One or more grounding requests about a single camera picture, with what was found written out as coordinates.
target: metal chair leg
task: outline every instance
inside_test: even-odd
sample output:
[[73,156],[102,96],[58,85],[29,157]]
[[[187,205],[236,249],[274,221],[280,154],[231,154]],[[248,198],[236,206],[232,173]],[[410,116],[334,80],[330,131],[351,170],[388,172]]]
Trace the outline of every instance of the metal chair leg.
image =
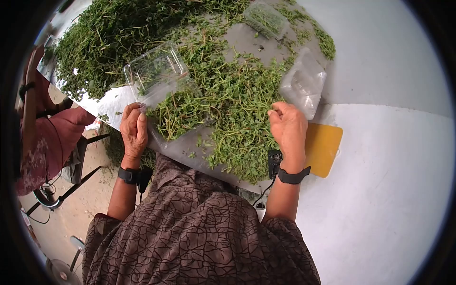
[[98,171],[98,169],[100,169],[101,166],[98,166],[97,168],[95,168],[94,170],[92,170],[89,174],[87,174],[86,176],[84,176],[82,179],[81,179],[81,182],[78,183],[78,184],[75,184],[73,185],[73,187],[71,187],[68,191],[65,192],[65,194],[63,194],[62,196],[60,196],[58,198],[58,200],[60,201],[60,203],[62,203],[66,198],[68,198],[68,196],[70,196],[71,194],[73,194],[73,192],[75,192],[82,184],[84,184],[85,181],[87,181],[90,177],[92,177],[93,174],[95,174],[95,172]]
[[81,253],[81,250],[78,249],[78,251],[76,252],[76,255],[73,258],[73,262],[71,263],[71,266],[70,266],[70,271],[71,272],[73,272],[74,266],[76,265],[76,261],[78,260],[78,257],[79,257],[80,253]]
[[36,202],[36,204],[33,205],[33,207],[31,207],[31,208],[27,211],[26,215],[27,215],[27,216],[30,216],[30,214],[32,214],[33,211],[35,211],[36,208],[38,208],[40,205],[41,205],[40,202]]
[[49,207],[51,208],[51,210],[54,210],[54,209],[57,209],[58,207],[60,207],[63,203],[63,201],[68,198],[68,196],[70,196],[71,194],[73,194],[80,186],[82,186],[82,184],[84,184],[84,182],[86,182],[90,177],[92,177],[92,175],[95,174],[95,172],[98,171],[98,169],[100,169],[101,166],[98,166],[97,168],[95,168],[94,170],[92,170],[89,174],[87,174],[86,176],[84,176],[82,179],[81,179],[81,182],[78,183],[78,184],[75,184],[73,185],[70,189],[68,189],[68,191],[66,191],[62,196],[60,196],[52,205],[50,204],[49,201],[40,201],[40,199],[45,199],[43,197],[41,197],[41,195],[37,195],[35,193],[35,197],[36,199],[38,200],[38,202],[33,205],[26,213],[27,216],[30,216],[30,214],[33,213],[33,211],[36,210],[36,208],[38,208],[41,204],[46,206],[46,207]]
[[91,144],[91,143],[96,142],[98,140],[102,140],[104,138],[109,137],[110,135],[111,134],[97,135],[97,136],[95,136],[93,138],[87,139],[87,144]]

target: black cable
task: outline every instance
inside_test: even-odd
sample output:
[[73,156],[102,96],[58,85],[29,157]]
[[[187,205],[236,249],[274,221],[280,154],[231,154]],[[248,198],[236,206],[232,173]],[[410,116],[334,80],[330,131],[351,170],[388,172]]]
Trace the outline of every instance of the black cable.
[[[62,154],[62,160],[61,160],[61,165],[62,165],[62,168],[63,168],[63,146],[62,146],[62,141],[60,140],[60,136],[58,134],[58,131],[57,131],[57,128],[54,126],[54,124],[52,123],[52,121],[48,118],[48,117],[45,117],[50,123],[51,125],[54,127],[54,130],[56,131],[56,134],[57,134],[57,138],[58,138],[58,142],[60,144],[60,151],[61,151],[61,154]],[[60,173],[58,175],[58,177],[56,179],[54,179],[54,182],[53,183],[49,183],[49,180],[47,179],[47,162],[46,162],[46,183],[48,185],[51,185],[51,184],[54,184],[55,181],[57,181],[57,179],[60,178],[60,176],[62,176],[62,170],[60,169]]]
[[[43,190],[42,187],[40,187],[40,188],[41,188],[41,190],[46,194],[47,200],[50,201],[49,195],[48,195],[48,193],[46,192],[46,190]],[[34,221],[37,222],[37,223],[40,223],[40,224],[43,224],[43,225],[44,225],[44,224],[47,224],[47,222],[49,222],[49,220],[51,219],[51,206],[49,206],[49,216],[47,216],[47,220],[46,220],[45,222],[40,222],[40,221],[38,221],[38,220],[35,220],[34,218],[30,217],[29,215],[27,215],[27,217],[30,218],[30,219],[32,219],[32,220],[34,220]]]
[[[61,162],[62,162],[62,168],[63,168],[63,145],[62,145],[62,141],[60,140],[60,136],[59,136],[59,134],[58,134],[58,131],[57,131],[57,128],[55,127],[55,125],[52,123],[52,121],[51,121],[47,116],[46,116],[45,118],[51,123],[51,125],[54,127],[54,130],[56,131],[57,138],[58,138],[58,142],[59,142],[59,144],[60,144],[60,151],[61,151],[61,154],[62,154],[62,160],[61,160]],[[47,186],[45,186],[45,187],[52,187],[52,188],[53,188],[52,194],[54,194],[54,193],[56,192],[56,190],[57,190],[56,187],[54,186],[54,183],[55,183],[55,181],[57,181],[57,179],[59,179],[61,176],[62,176],[62,170],[60,170],[59,176],[58,176],[56,179],[54,179],[54,182],[49,183],[49,180],[48,180],[48,178],[47,178],[47,161],[46,161],[46,182],[45,182],[45,183],[47,184]],[[51,198],[49,197],[49,193],[48,193],[46,190],[44,190],[43,187],[40,187],[40,190],[41,190],[41,192],[42,192],[43,194],[46,195],[47,200],[49,201],[49,203],[51,203]],[[51,219],[51,206],[49,206],[49,216],[47,217],[47,220],[46,220],[45,222],[37,221],[37,220],[35,220],[34,218],[30,217],[29,215],[27,215],[27,217],[30,218],[30,219],[32,219],[32,220],[34,220],[34,221],[37,222],[37,223],[40,223],[40,224],[43,224],[43,225],[44,225],[44,224],[47,224],[47,222],[49,222],[49,220]]]
[[253,205],[252,205],[252,206],[253,206],[254,208],[255,208],[255,204],[256,204],[256,202],[258,202],[258,201],[259,201],[261,198],[263,198],[263,196],[264,196],[264,194],[266,193],[266,191],[267,191],[269,188],[271,188],[271,187],[272,187],[272,185],[274,184],[274,181],[275,181],[275,178],[276,178],[276,177],[277,177],[277,175],[276,175],[276,176],[274,176],[274,178],[272,179],[272,183],[271,183],[271,185],[269,185],[269,187],[268,187],[268,188],[266,188],[266,189],[263,191],[263,193],[261,193],[261,196],[260,196],[260,197],[259,197],[259,198],[258,198],[258,199],[257,199],[257,200],[254,202],[254,203],[253,203]]

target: left hand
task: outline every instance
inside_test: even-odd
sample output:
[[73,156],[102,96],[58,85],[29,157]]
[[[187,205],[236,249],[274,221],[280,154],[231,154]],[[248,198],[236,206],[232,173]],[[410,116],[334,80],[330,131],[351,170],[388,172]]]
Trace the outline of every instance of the left hand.
[[147,145],[147,118],[141,113],[138,103],[125,107],[120,132],[125,145],[122,168],[139,168],[141,155]]

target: hand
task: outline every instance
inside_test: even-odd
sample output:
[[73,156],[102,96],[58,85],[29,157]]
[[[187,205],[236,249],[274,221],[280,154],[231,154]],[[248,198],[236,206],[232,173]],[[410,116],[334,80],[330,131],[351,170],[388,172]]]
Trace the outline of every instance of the hand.
[[36,67],[40,62],[41,58],[44,55],[44,46],[40,45],[39,47],[35,47],[30,55],[30,59],[27,65],[27,72],[25,73],[25,84],[30,82],[35,82],[36,80]]
[[41,58],[44,56],[44,46],[40,45],[33,49],[29,61],[29,69],[36,69],[40,63]]
[[287,173],[296,174],[304,169],[306,153],[307,120],[294,105],[285,102],[272,104],[268,111],[271,134],[279,144],[283,161],[280,167]]
[[125,107],[120,133],[125,144],[125,155],[121,167],[124,169],[138,169],[141,155],[147,145],[147,118],[140,111],[138,103]]

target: clear plastic container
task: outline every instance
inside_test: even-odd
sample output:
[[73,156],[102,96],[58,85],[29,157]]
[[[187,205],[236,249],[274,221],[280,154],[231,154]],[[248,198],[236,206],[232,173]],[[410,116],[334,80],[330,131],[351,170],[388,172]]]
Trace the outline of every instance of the clear plastic container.
[[268,39],[281,40],[290,26],[285,16],[262,1],[252,3],[242,15],[244,16],[244,23]]
[[309,48],[303,48],[290,71],[282,77],[279,93],[301,110],[306,119],[315,116],[326,72],[315,60]]
[[[188,112],[194,118],[200,117],[201,120],[197,124],[186,124],[181,120],[175,124],[182,123],[188,129],[183,131],[178,128],[179,131],[174,133],[166,131],[169,126],[165,125],[165,122],[175,118],[177,108],[186,108],[185,97],[202,96],[189,76],[188,69],[174,43],[166,42],[139,56],[124,67],[124,73],[136,101],[144,104],[149,116],[148,129],[161,148],[167,148],[177,141],[184,140],[187,134],[212,122],[210,112],[196,114],[192,108],[182,109],[181,112]],[[159,110],[159,104],[165,100],[173,104],[175,109],[170,108],[170,113],[157,115],[155,110]]]

